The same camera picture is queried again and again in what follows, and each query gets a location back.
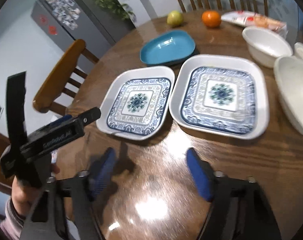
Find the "wooden table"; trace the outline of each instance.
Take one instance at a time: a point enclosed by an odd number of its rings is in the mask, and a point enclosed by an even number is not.
[[[242,28],[222,23],[218,29],[207,29],[201,13],[185,14],[180,27],[195,40],[201,54],[253,60]],[[99,107],[119,74],[144,67],[139,59],[141,47],[169,30],[166,18],[159,18],[121,39],[88,75],[68,112],[76,115]],[[180,67],[172,67],[176,77]],[[180,127],[168,113],[161,130],[146,141],[104,134],[93,123],[83,138],[59,151],[59,179],[63,179],[86,169],[90,160],[101,156],[107,147],[116,150],[119,161],[112,183],[93,204],[106,239],[196,239],[209,203],[197,194],[186,166],[189,147],[194,147],[215,170],[232,178],[253,176],[266,192],[283,239],[296,233],[303,223],[303,136],[282,111],[273,70],[261,69],[267,84],[270,121],[266,132],[255,140],[189,130]]]

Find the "teal dish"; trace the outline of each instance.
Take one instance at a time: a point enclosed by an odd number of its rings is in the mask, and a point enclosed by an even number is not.
[[[192,56],[195,41],[185,31],[174,30],[150,40],[140,50],[140,60],[148,66],[173,65]]]

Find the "human hand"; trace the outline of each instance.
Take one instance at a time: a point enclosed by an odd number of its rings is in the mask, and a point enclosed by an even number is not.
[[[56,164],[52,164],[51,169],[55,174],[60,172],[60,169]],[[39,188],[23,186],[15,176],[13,179],[11,197],[13,206],[17,213],[26,217],[30,211],[33,201],[38,197],[39,193]]]

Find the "red sticker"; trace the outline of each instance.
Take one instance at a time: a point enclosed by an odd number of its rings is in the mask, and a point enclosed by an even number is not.
[[[47,19],[47,17],[46,17],[45,15],[43,15],[43,14],[40,14],[40,15],[39,15],[39,20],[40,20],[40,23],[41,23],[42,25],[47,25],[47,24],[48,24],[48,19]]]
[[[49,25],[49,26],[48,26],[48,30],[49,30],[49,33],[50,33],[51,35],[57,35],[57,30],[56,30],[56,27],[55,27],[55,26]]]

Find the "food package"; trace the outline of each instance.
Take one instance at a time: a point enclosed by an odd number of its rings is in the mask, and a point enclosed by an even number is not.
[[[222,21],[230,22],[239,26],[257,26],[270,29],[284,39],[287,36],[287,25],[285,22],[274,20],[264,15],[249,11],[234,11],[222,15]]]

